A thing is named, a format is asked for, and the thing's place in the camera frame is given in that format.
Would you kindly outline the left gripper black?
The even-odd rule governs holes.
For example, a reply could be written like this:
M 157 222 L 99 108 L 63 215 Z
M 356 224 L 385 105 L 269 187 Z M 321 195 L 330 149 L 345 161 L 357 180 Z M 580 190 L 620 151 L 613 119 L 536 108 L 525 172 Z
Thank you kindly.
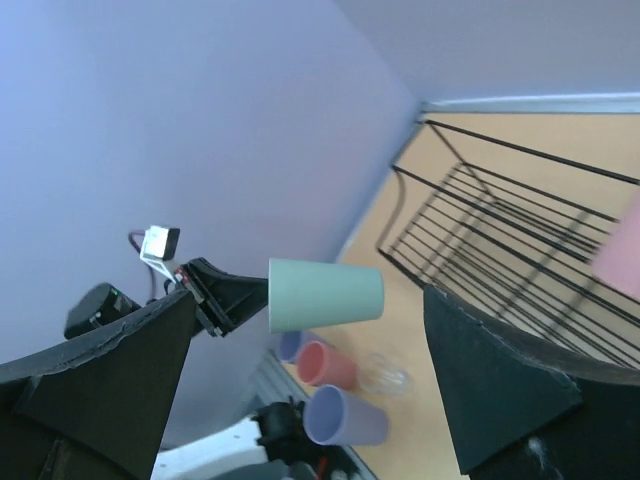
M 200 330 L 214 337 L 235 331 L 268 304 L 266 278 L 230 274 L 202 257 L 182 264 L 174 278 L 178 288 L 193 294 Z

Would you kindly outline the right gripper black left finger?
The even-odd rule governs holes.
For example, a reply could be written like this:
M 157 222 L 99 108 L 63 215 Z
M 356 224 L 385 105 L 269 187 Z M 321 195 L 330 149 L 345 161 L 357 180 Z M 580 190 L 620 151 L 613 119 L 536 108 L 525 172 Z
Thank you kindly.
M 176 292 L 1 367 L 4 479 L 148 479 L 195 326 Z

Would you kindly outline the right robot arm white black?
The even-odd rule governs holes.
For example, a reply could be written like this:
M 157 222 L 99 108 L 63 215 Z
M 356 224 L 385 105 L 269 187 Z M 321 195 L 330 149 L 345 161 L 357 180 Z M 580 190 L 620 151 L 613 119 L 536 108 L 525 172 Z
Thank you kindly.
M 635 479 L 639 374 L 572 353 L 429 286 L 424 328 L 462 474 Z M 195 325 L 175 293 L 1 367 L 5 479 L 213 479 L 281 461 L 354 477 L 344 448 L 381 440 L 384 414 L 332 387 L 159 448 Z

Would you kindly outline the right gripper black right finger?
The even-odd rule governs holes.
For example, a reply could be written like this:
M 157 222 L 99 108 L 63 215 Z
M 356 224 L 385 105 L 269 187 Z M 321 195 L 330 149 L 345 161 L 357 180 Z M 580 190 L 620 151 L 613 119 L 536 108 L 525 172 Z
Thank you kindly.
M 461 474 L 636 479 L 639 373 L 423 290 L 424 329 Z

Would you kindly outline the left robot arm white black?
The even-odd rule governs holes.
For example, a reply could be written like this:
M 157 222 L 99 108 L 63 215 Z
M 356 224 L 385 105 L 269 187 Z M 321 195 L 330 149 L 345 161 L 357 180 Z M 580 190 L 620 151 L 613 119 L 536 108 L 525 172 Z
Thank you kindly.
M 195 331 L 224 337 L 268 304 L 268 280 L 233 275 L 196 258 L 177 267 L 165 281 L 176 290 L 187 290 L 196 300 Z M 66 339 L 113 323 L 141 306 L 109 283 L 87 292 L 67 315 Z

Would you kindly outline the pink plastic cup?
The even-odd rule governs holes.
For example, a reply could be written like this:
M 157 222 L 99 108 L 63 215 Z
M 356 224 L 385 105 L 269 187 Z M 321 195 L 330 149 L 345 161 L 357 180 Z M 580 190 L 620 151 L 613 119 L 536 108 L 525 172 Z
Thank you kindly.
M 596 278 L 635 299 L 639 298 L 639 217 L 636 194 L 592 262 Z

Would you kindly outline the green plastic cup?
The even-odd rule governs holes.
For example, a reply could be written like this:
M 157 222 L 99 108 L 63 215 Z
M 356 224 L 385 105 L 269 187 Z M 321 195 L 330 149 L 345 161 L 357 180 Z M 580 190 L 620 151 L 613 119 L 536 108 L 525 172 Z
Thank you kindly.
M 372 267 L 269 260 L 269 331 L 285 333 L 376 320 L 384 312 L 384 281 Z

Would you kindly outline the black wire dish rack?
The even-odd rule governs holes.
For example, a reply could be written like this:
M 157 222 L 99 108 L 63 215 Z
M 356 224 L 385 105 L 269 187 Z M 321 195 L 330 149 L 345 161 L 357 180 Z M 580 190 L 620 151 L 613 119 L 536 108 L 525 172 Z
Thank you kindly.
M 418 286 L 460 295 L 570 351 L 635 368 L 639 302 L 591 264 L 639 179 L 423 117 L 426 154 L 397 159 L 377 252 Z

